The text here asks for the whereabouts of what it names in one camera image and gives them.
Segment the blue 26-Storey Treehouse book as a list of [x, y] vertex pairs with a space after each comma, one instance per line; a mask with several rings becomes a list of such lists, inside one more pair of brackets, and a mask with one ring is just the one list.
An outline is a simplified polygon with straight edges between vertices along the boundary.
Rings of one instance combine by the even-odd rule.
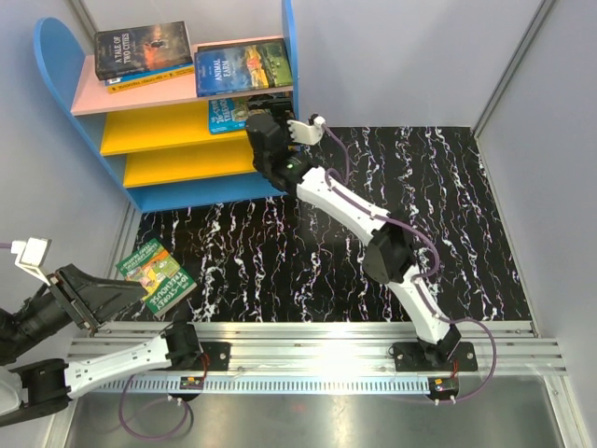
[[231, 133], [245, 128], [250, 112], [249, 97], [210, 100], [208, 129], [211, 134]]

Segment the green 104-Storey Treehouse book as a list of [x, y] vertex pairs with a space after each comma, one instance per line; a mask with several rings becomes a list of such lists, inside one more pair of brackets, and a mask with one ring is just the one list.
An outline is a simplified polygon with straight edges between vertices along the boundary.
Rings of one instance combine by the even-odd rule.
[[119, 319], [172, 322], [188, 320], [185, 300], [197, 283], [156, 238], [140, 245], [116, 264], [124, 280], [142, 287], [142, 297]]

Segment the blue Animal Farm book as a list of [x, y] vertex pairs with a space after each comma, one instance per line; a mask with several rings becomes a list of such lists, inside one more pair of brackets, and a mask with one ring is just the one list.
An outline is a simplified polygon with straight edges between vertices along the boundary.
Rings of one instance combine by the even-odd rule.
[[194, 54], [194, 71], [200, 98], [293, 88], [282, 38], [199, 47]]

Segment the blue treehouse paperback book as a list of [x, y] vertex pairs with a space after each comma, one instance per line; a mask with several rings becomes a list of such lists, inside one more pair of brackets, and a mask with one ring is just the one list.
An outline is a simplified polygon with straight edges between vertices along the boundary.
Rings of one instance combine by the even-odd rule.
[[152, 72], [144, 72], [124, 77], [115, 77], [104, 82], [109, 93], [117, 93], [131, 89], [141, 88], [147, 85], [162, 81], [191, 75], [194, 73], [193, 64], [183, 64], [167, 69], [160, 69]]

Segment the dark Tale Of Two Cities book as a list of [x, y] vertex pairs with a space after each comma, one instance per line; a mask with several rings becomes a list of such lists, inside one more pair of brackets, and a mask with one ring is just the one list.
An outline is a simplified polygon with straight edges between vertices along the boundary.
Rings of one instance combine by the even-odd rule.
[[94, 69], [100, 80], [138, 75], [192, 63], [183, 21], [98, 32]]

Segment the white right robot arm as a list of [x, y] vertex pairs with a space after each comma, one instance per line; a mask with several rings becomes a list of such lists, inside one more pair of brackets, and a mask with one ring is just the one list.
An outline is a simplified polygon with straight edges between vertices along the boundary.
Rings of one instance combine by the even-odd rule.
[[346, 188], [347, 179], [317, 165], [300, 146], [314, 146], [331, 131], [314, 114], [307, 122], [294, 118], [285, 97], [259, 95], [248, 102], [245, 130], [253, 149], [253, 165], [270, 184], [327, 213], [351, 231], [365, 246], [362, 266], [369, 278], [387, 286], [413, 323], [423, 362], [443, 371], [456, 359], [461, 333], [433, 301], [414, 254], [418, 238], [431, 251], [431, 274], [439, 268], [433, 243], [420, 231]]

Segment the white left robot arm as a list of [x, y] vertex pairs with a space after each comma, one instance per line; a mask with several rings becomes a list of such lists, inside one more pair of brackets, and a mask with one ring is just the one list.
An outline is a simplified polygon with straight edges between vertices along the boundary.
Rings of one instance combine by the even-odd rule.
[[95, 277], [69, 264], [47, 276], [16, 313], [1, 313], [1, 424], [23, 423], [64, 410], [113, 380], [153, 370], [189, 371], [201, 359], [193, 325], [175, 322], [154, 338], [86, 360], [17, 359], [70, 323], [97, 330], [145, 294], [135, 282]]

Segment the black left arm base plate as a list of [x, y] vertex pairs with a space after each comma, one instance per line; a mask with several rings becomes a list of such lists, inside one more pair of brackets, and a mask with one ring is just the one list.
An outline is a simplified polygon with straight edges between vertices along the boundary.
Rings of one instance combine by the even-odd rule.
[[200, 341], [202, 352], [191, 364], [188, 371], [201, 371], [203, 368], [204, 356], [209, 358], [208, 371], [228, 371], [230, 362], [230, 352], [232, 345], [224, 342]]

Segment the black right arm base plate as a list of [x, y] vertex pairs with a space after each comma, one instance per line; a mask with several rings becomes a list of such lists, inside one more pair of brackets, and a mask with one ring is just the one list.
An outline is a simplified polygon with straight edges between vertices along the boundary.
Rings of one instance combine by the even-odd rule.
[[418, 342], [393, 343], [389, 354], [396, 371], [404, 372], [475, 372], [479, 369], [474, 345], [460, 342], [453, 350], [442, 351]]

